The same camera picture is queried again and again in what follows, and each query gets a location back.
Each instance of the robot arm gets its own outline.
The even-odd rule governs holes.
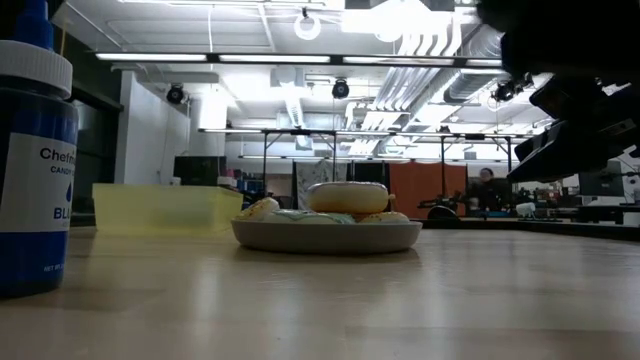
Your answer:
[[[640,144],[640,67],[631,39],[639,33],[636,0],[482,0],[478,14],[504,31],[502,61],[517,89],[531,74],[555,76],[530,98],[556,119],[516,147],[513,182],[554,181],[606,166]],[[625,86],[615,93],[607,87]],[[640,150],[631,153],[640,156]]]

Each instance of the person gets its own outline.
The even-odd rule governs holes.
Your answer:
[[[483,168],[480,170],[480,182],[472,184],[467,191],[469,208],[479,211],[501,211],[503,193],[502,186],[493,177],[493,170]]]

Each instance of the computer monitor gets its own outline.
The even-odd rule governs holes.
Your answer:
[[[594,172],[579,173],[580,195],[624,196],[622,167],[619,161],[609,161],[607,167]]]

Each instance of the glazed donut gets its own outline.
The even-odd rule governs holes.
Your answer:
[[[411,222],[409,218],[399,212],[386,212],[369,215],[360,221],[360,224],[400,224]]]
[[[272,198],[267,197],[242,210],[242,212],[238,216],[236,216],[234,220],[262,221],[265,216],[279,209],[280,205],[278,204],[278,202]]]
[[[355,220],[345,214],[319,214],[303,210],[276,210],[268,214],[263,222],[296,224],[355,224]]]
[[[329,182],[310,187],[308,200],[317,212],[375,214],[387,207],[389,193],[378,183]]]

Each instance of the blue bottle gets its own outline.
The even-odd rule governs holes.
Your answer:
[[[73,68],[50,51],[45,0],[24,2],[0,40],[0,297],[60,285],[76,161]]]

